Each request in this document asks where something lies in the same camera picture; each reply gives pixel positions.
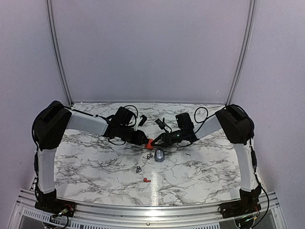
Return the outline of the red earbud charging case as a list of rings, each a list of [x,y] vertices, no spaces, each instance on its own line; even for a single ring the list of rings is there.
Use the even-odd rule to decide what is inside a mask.
[[[147,149],[153,149],[153,145],[152,145],[153,139],[149,139],[148,143],[145,145],[145,148]]]

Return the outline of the red earbud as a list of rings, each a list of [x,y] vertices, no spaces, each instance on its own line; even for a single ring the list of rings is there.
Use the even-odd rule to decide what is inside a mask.
[[[146,183],[150,183],[151,182],[151,180],[149,180],[147,178],[144,178],[143,181],[146,182]]]

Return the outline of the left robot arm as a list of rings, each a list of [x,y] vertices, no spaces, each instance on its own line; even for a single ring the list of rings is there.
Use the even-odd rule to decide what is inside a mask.
[[[34,119],[31,129],[36,145],[34,170],[37,177],[35,194],[37,202],[49,212],[60,209],[54,184],[54,159],[66,130],[78,130],[108,139],[119,138],[125,143],[141,146],[149,139],[141,130],[136,130],[131,119],[136,115],[120,107],[114,115],[103,117],[64,106],[53,101]]]

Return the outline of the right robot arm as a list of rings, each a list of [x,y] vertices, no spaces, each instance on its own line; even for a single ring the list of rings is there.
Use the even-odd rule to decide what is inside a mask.
[[[150,145],[168,147],[173,144],[188,141],[192,143],[222,129],[227,140],[233,144],[237,155],[241,174],[240,198],[236,210],[245,214],[254,207],[262,192],[256,169],[257,159],[253,147],[254,122],[246,111],[236,104],[225,106],[211,116],[207,116],[197,126],[188,113],[175,116],[178,130],[160,134]]]

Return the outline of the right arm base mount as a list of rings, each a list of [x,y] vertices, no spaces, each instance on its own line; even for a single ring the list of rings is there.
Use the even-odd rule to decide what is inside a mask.
[[[240,189],[240,199],[220,204],[218,212],[224,219],[258,212],[261,210],[259,201],[261,192],[260,186],[250,192]]]

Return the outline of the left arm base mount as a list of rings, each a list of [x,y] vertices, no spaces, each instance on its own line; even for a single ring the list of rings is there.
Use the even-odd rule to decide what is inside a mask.
[[[65,216],[73,217],[76,203],[64,199],[57,198],[57,190],[54,189],[52,192],[43,193],[38,187],[35,188],[36,203],[35,208],[58,215],[60,212],[67,210]]]

